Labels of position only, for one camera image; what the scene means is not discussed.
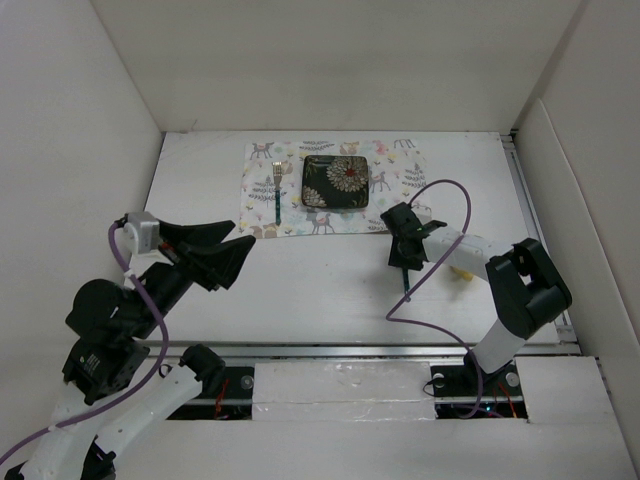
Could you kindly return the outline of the silver spoon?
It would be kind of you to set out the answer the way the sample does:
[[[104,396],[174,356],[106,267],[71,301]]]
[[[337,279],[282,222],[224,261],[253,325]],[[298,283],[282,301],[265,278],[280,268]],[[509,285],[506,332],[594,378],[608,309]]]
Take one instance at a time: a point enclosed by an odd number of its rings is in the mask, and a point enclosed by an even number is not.
[[[408,303],[411,301],[411,298],[409,295],[411,290],[409,270],[406,268],[402,268],[401,273],[402,273],[402,282],[403,282],[403,291],[404,291],[403,298],[404,298],[404,302]]]

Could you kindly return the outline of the floral animal print cloth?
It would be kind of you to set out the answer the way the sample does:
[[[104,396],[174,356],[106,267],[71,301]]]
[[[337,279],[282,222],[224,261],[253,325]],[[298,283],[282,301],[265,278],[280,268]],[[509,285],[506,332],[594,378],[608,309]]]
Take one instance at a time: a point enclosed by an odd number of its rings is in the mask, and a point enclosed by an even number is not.
[[[259,239],[383,232],[381,214],[427,182],[426,154],[414,139],[252,142],[239,230]]]

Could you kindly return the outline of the silver fork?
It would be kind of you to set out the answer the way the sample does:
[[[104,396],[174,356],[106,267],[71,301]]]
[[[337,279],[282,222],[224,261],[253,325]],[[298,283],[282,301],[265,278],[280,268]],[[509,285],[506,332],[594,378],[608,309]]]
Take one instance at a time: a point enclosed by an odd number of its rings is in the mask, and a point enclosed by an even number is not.
[[[281,182],[283,177],[282,163],[273,162],[273,181],[274,181],[274,203],[275,203],[275,223],[281,225]]]

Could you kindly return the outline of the black floral square plate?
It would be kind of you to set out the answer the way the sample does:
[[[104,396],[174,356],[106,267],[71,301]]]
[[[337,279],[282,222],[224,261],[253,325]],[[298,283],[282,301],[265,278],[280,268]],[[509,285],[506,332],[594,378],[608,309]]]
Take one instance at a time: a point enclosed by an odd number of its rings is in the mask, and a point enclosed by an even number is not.
[[[301,201],[329,210],[364,209],[369,204],[369,165],[363,156],[308,155],[303,161]]]

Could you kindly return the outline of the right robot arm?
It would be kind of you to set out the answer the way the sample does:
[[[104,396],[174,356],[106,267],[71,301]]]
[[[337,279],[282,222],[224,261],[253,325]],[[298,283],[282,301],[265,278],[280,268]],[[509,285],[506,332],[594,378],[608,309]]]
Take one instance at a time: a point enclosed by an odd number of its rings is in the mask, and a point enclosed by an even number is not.
[[[462,369],[462,381],[473,393],[494,387],[498,370],[573,302],[547,251],[535,239],[508,245],[464,234],[438,220],[423,224],[405,202],[383,213],[381,220],[392,235],[390,266],[419,271],[427,262],[441,261],[488,282],[497,320],[472,349],[475,361]]]

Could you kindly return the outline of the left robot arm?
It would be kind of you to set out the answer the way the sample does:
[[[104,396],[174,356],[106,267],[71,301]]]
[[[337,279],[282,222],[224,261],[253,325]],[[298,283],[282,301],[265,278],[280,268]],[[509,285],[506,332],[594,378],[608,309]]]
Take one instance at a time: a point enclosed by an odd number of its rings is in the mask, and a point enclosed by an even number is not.
[[[113,479],[128,449],[187,401],[225,389],[225,362],[203,344],[165,365],[165,317],[189,288],[228,289],[255,245],[230,239],[235,224],[176,225],[148,212],[127,213],[108,229],[127,285],[106,279],[76,293],[66,325],[77,341],[62,369],[48,426],[12,446],[36,449],[8,479]]]

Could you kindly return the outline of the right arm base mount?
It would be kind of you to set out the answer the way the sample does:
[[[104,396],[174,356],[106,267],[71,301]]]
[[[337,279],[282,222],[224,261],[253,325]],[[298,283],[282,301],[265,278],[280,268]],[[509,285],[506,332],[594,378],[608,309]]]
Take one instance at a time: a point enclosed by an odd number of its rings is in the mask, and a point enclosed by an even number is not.
[[[462,364],[436,364],[423,392],[435,404],[437,419],[527,419],[524,393],[514,360],[482,373],[467,357]]]

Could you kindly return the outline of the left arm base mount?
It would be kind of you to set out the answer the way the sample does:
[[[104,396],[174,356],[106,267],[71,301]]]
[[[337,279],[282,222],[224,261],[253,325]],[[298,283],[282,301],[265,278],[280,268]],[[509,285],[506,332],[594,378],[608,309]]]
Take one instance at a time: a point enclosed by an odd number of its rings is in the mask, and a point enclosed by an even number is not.
[[[227,366],[204,345],[193,345],[180,357],[180,366],[194,367],[204,381],[202,392],[173,412],[169,420],[251,420],[255,369]]]

